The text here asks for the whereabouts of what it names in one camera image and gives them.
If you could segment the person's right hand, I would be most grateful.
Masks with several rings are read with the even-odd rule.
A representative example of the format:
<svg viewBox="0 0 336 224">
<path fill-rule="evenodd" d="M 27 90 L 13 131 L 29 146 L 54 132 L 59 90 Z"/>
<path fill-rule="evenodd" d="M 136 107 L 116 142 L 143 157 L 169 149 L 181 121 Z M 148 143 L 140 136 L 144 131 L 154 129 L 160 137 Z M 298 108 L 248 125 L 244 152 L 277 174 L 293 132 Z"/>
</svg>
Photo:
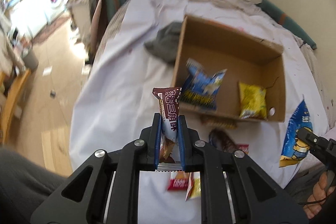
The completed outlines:
<svg viewBox="0 0 336 224">
<path fill-rule="evenodd" d="M 318 182 L 313 187 L 313 193 L 309 196 L 307 202 L 315 202 L 323 200 L 324 198 L 326 198 L 326 196 L 332 194 L 332 192 L 335 190 L 335 186 L 331 186 L 327 192 L 325 191 L 326 186 L 327 186 L 327 172 L 325 171 L 321 174 Z M 308 204 L 303 207 L 303 210 L 306 213 L 307 217 L 309 219 L 312 219 L 321 211 L 323 204 L 324 201 L 315 204 Z"/>
</svg>

